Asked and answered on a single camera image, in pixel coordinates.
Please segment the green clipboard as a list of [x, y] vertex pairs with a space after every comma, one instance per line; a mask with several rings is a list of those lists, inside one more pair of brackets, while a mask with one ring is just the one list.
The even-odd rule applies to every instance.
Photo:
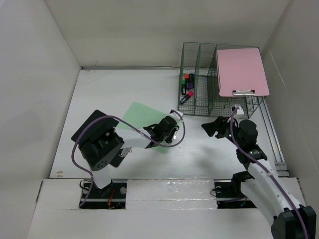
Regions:
[[142, 129], [144, 126], [159, 123], [169, 112], [170, 110], [165, 113], [141, 103], [133, 102], [123, 115], [122, 120], [138, 129]]

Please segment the green highlighter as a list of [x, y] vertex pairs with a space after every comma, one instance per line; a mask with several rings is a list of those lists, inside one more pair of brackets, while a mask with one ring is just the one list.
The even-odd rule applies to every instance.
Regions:
[[186, 80], [183, 79], [181, 82], [181, 94], [184, 96], [186, 95]]

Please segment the purple highlighter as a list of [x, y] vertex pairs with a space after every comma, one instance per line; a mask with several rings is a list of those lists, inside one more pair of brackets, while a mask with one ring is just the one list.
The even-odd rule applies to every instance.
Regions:
[[193, 82], [193, 81], [189, 81], [189, 82], [188, 82], [188, 89], [189, 89], [189, 90], [194, 89], [194, 82]]

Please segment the pink clipboard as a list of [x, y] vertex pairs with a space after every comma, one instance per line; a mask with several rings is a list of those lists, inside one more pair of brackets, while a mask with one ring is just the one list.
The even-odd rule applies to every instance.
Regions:
[[268, 83], [259, 48], [216, 51], [219, 95], [268, 96]]

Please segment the blue highlighter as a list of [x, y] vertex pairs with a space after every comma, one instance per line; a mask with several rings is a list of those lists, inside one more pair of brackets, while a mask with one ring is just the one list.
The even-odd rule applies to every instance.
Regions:
[[195, 74], [191, 73], [189, 76], [190, 76], [190, 79], [194, 82], [195, 81]]

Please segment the orange highlighter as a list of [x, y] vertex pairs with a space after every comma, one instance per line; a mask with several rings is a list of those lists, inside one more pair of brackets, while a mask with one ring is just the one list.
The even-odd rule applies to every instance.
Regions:
[[187, 83], [188, 81], [189, 81], [189, 79], [190, 79], [190, 76], [189, 76], [189, 74], [185, 74], [185, 82]]

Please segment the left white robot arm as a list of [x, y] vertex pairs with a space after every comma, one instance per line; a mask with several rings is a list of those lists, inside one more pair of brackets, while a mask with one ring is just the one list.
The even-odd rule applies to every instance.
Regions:
[[174, 147], [173, 142], [182, 117], [175, 112], [165, 116], [159, 123], [143, 128], [126, 124], [127, 129], [118, 128], [122, 120], [95, 111], [71, 136], [74, 149], [79, 149], [89, 165], [86, 170], [91, 178], [89, 190], [99, 197], [107, 197], [114, 188], [108, 173], [108, 165], [119, 167], [126, 152], [132, 148]]

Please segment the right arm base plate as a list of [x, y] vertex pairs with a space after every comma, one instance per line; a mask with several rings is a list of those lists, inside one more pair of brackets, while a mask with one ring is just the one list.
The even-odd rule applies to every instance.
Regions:
[[216, 198], [218, 209], [253, 209], [254, 203], [243, 193], [236, 191], [231, 181], [214, 181], [211, 195]]

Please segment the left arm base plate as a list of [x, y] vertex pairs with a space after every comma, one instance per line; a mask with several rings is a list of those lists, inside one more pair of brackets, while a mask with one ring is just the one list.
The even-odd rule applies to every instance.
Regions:
[[106, 189], [98, 189], [91, 182], [80, 182], [82, 189], [79, 201], [80, 209], [125, 209], [127, 181], [113, 181]]

